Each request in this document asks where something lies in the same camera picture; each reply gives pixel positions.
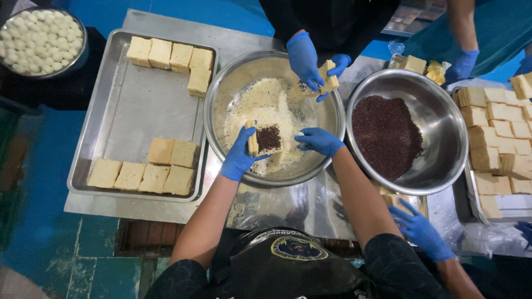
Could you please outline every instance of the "black shirt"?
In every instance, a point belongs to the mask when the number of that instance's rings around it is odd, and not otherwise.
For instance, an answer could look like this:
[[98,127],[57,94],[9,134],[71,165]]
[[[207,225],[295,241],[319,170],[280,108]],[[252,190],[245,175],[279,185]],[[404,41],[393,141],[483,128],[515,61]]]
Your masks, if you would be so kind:
[[[301,235],[294,230],[293,236]],[[412,247],[402,238],[391,234],[381,234],[372,238],[365,248],[364,261],[366,274],[374,284],[373,287],[367,283],[359,284],[356,289],[341,294],[307,296],[307,298],[450,298],[420,261]],[[249,265],[250,276],[255,276],[257,281],[261,281],[262,272],[256,270],[254,266]],[[228,275],[222,283],[208,283],[206,271],[199,263],[193,260],[181,260],[169,266],[158,277],[145,298],[242,298],[235,296],[240,293],[236,285],[232,275]],[[268,284],[263,286],[271,289],[277,287]]]
[[319,51],[347,54],[351,61],[384,29],[400,0],[259,0],[286,43],[305,29]]

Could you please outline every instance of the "tile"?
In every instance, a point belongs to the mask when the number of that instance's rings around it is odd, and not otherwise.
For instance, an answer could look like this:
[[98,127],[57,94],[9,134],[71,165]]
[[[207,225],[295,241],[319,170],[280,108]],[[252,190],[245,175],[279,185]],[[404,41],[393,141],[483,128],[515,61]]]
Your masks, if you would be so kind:
[[119,218],[84,215],[78,239],[77,256],[100,258],[113,256],[114,234]]
[[76,258],[66,299],[88,298],[96,269],[96,258]]
[[136,299],[140,281],[140,258],[99,258],[90,299]]

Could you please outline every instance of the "tray rim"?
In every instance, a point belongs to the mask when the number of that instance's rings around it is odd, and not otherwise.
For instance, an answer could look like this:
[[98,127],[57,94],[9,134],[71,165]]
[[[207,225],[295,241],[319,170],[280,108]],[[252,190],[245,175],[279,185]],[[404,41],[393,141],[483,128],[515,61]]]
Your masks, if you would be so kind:
[[[162,37],[162,36],[155,36],[155,35],[147,34],[147,33],[141,32],[141,31],[134,31],[134,30],[115,29],[115,30],[111,31],[111,33],[109,33],[109,36],[107,38],[107,43],[105,44],[105,49],[104,49],[104,53],[103,53],[103,56],[102,56],[103,57],[102,61],[109,54],[109,49],[111,47],[111,43],[112,43],[113,37],[117,33],[122,33],[122,32],[127,33],[127,34],[132,34],[132,35],[135,35],[135,36],[140,36],[140,37],[149,37],[149,38],[163,39],[163,40],[171,41],[172,43],[180,43],[180,44],[186,44],[186,45],[192,45],[192,46],[199,46],[201,48],[209,48],[209,49],[214,51],[214,61],[213,61],[213,67],[212,67],[211,76],[212,76],[212,78],[214,78],[214,76],[216,76],[216,73],[217,73],[217,70],[218,70],[218,61],[219,61],[219,58],[220,58],[220,53],[215,47],[208,46],[208,45],[200,45],[200,44],[188,43],[186,41],[178,41],[178,40],[167,39],[167,38]],[[72,184],[72,179],[73,179],[73,176],[74,176],[76,165],[78,163],[78,159],[80,157],[81,146],[82,146],[83,141],[85,139],[85,133],[87,131],[87,125],[88,125],[88,122],[90,120],[90,115],[91,115],[91,112],[92,112],[92,110],[94,108],[94,103],[95,103],[96,98],[97,98],[97,92],[95,92],[95,91],[98,89],[99,84],[100,84],[100,78],[101,78],[101,75],[102,75],[103,66],[104,66],[103,63],[101,63],[100,67],[99,67],[99,70],[98,70],[98,75],[96,77],[96,82],[95,82],[95,85],[94,85],[94,88],[93,88],[93,93],[92,93],[92,95],[90,97],[89,106],[87,108],[87,114],[85,115],[85,120],[83,122],[83,126],[82,126],[82,129],[81,129],[81,132],[80,132],[80,136],[79,136],[79,139],[78,139],[78,144],[76,146],[76,151],[74,152],[74,157],[72,158],[72,164],[71,164],[69,175],[68,175],[68,178],[67,178],[67,181],[66,181],[66,185],[67,185],[69,191],[73,192],[75,194],[83,194],[83,195],[114,196],[114,197],[125,197],[125,198],[140,198],[140,199],[146,199],[146,200],[159,200],[159,201],[168,201],[168,202],[191,202],[191,201],[194,201],[194,200],[200,198],[201,195],[202,195],[201,191],[203,189],[203,174],[205,172],[205,163],[204,163],[204,161],[206,160],[206,156],[207,156],[207,152],[208,152],[208,146],[209,146],[209,144],[207,143],[207,137],[206,137],[205,128],[203,127],[203,121],[201,122],[202,133],[201,133],[201,142],[199,144],[199,146],[201,148],[200,148],[200,151],[199,151],[198,169],[195,170],[195,189],[191,193],[190,196],[187,196],[187,197],[176,197],[175,195],[172,195],[170,193],[163,193],[163,194],[157,194],[157,193],[133,194],[133,193],[130,193],[129,191],[119,190],[119,189],[109,189],[109,191],[104,191],[104,190],[106,190],[104,188],[99,188],[99,189],[102,189],[102,191],[100,191],[100,190],[91,191],[91,190],[79,190],[79,189],[76,189],[74,187],[74,185]],[[203,116],[203,111],[199,111],[198,115]]]

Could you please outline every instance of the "sponge cake square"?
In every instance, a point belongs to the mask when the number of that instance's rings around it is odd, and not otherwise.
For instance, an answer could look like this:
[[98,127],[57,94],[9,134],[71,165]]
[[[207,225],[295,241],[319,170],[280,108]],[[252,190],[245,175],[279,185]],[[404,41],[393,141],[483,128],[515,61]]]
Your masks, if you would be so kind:
[[98,158],[96,159],[96,165],[94,165],[93,173],[90,175],[87,185],[100,188],[113,188],[121,168],[122,162]]

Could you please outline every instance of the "blue tiled floor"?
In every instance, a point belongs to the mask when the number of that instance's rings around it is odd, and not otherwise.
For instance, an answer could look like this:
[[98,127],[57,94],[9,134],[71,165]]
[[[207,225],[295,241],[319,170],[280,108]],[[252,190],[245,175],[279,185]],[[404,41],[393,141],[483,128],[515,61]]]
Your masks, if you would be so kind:
[[[273,28],[258,0],[72,0],[70,7],[65,8],[104,36],[122,27],[127,8],[273,36]],[[387,60],[391,56],[387,45],[384,41],[373,41],[362,55]],[[484,78],[506,82],[522,56]],[[134,298],[140,262],[108,258],[112,254],[110,238],[117,220],[63,212],[68,193],[65,183],[84,117],[83,111],[45,109],[44,122],[28,160],[28,200],[23,219],[13,234],[11,247],[0,261],[57,295],[67,294],[72,273],[72,283],[77,288],[69,293],[70,298],[86,298],[88,285],[92,285],[91,298],[100,295]],[[78,256],[74,256],[76,245],[79,245]],[[90,281],[81,273],[89,273]]]

